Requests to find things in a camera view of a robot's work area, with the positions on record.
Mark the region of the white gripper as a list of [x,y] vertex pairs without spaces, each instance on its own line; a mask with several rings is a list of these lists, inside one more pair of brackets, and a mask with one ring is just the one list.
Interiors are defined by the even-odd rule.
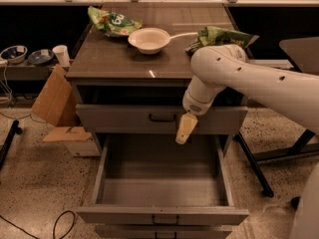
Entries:
[[194,99],[189,92],[185,92],[182,99],[182,106],[186,114],[182,115],[179,121],[175,141],[178,144],[185,144],[197,125],[197,117],[203,116],[211,107],[212,102],[202,103]]

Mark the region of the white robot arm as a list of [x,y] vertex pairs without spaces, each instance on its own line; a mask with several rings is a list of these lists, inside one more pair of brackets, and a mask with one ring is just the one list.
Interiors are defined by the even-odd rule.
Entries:
[[[319,131],[318,84],[315,75],[263,67],[247,62],[246,54],[236,45],[207,46],[189,59],[192,78],[182,105],[186,114],[180,119],[176,141],[186,142],[197,118],[205,115],[216,97],[231,88],[313,133]],[[266,224],[246,222],[248,232],[261,232],[260,237],[241,235],[235,239],[319,239],[319,162],[302,176],[303,188],[289,230],[280,238],[274,230],[278,214],[267,205]]]

